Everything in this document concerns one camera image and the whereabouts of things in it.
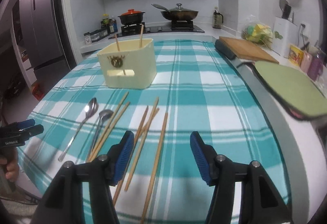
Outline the person's left hand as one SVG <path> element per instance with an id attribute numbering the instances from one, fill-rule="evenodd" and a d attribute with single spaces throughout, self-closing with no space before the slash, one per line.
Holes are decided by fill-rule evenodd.
<path id="1" fill-rule="evenodd" d="M 19 176 L 18 151 L 15 147 L 1 149 L 1 165 L 6 167 L 6 179 L 16 182 Z"/>

